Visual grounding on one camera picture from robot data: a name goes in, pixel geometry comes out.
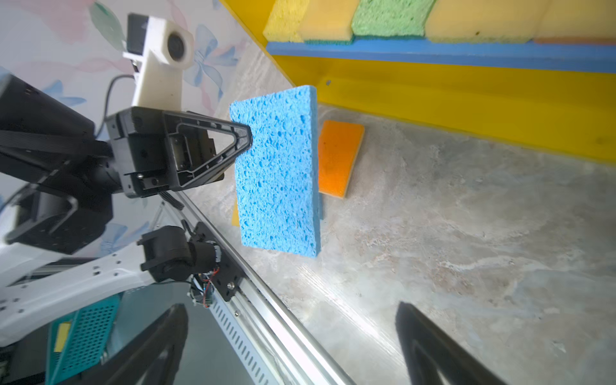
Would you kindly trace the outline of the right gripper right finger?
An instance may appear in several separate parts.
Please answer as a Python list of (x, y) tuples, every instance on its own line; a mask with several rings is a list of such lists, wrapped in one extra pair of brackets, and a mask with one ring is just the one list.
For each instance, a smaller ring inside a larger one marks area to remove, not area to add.
[(400, 303), (396, 332), (412, 384), (502, 384), (411, 303)]

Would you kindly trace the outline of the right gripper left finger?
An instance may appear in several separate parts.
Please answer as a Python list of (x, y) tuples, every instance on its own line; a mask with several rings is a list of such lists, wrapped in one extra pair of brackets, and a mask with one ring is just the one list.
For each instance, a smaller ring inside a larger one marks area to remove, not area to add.
[(186, 307), (173, 305), (105, 364), (95, 365), (64, 383), (172, 384), (188, 331)]

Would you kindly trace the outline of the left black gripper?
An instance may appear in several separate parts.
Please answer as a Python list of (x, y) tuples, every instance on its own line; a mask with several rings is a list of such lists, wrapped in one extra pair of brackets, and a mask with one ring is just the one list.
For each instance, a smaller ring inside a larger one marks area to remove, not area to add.
[(219, 181), (253, 143), (248, 125), (130, 107), (104, 120), (124, 193), (151, 197)]

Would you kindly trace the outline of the blue sponge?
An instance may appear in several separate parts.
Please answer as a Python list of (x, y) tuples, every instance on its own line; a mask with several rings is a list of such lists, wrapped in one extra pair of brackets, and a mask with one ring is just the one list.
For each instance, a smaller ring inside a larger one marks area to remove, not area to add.
[(321, 249), (316, 89), (301, 86), (237, 101), (229, 116), (249, 126), (253, 137), (234, 167), (242, 245), (316, 257)]

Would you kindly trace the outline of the orange sponge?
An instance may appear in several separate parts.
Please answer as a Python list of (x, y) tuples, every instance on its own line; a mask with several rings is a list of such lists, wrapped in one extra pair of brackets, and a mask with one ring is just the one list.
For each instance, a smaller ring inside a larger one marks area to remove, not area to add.
[(360, 124), (326, 120), (319, 136), (319, 192), (344, 198), (347, 194), (365, 128)]

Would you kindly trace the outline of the bright yellow cellulose sponge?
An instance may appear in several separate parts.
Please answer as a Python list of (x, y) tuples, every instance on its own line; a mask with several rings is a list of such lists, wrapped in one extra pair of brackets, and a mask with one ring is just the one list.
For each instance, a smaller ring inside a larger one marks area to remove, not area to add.
[(298, 29), (309, 3), (309, 0), (276, 0), (263, 30), (266, 40), (278, 43), (302, 43), (303, 39)]

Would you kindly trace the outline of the yellow sponge with green back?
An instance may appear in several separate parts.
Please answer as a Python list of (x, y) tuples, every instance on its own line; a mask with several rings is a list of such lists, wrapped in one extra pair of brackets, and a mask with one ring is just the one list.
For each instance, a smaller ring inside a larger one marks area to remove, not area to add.
[(351, 22), (359, 0), (311, 0), (298, 33), (310, 43), (350, 43), (354, 34)]

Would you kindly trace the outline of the yellow pink blue toy shelf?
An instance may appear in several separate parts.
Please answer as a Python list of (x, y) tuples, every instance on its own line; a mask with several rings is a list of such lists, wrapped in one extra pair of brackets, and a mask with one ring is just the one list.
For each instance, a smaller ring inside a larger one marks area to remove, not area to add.
[(225, 8), (321, 104), (614, 163), (615, 49), (603, 45), (357, 40), (268, 43), (271, 1)]

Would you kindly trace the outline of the pale yellow sponge underneath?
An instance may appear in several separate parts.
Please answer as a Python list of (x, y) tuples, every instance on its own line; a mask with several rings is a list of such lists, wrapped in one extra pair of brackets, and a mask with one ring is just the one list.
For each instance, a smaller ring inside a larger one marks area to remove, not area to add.
[(425, 36), (433, 43), (527, 43), (549, 5), (540, 0), (438, 0)]

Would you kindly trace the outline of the small yellow sponge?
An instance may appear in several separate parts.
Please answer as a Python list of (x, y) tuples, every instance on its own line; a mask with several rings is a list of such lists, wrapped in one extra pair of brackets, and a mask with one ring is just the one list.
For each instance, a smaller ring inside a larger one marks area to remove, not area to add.
[(533, 41), (615, 45), (615, 0), (551, 1)]

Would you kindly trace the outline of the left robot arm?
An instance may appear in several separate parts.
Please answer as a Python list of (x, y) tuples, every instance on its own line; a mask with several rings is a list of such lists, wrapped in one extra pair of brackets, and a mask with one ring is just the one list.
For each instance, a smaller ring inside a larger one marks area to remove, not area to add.
[(1, 171), (24, 186), (1, 209), (1, 344), (126, 290), (217, 268), (225, 249), (202, 224), (163, 226), (134, 245), (25, 283), (84, 249), (113, 217), (114, 195), (159, 196), (221, 180), (252, 142), (250, 127), (191, 112), (130, 107), (95, 124), (11, 74), (1, 78)]

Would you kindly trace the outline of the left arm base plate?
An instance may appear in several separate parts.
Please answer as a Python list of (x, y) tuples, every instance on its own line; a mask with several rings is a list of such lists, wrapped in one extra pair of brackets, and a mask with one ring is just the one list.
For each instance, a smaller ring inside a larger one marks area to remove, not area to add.
[(205, 223), (197, 223), (190, 242), (195, 247), (201, 273), (207, 276), (205, 280), (229, 302), (246, 278), (244, 269)]

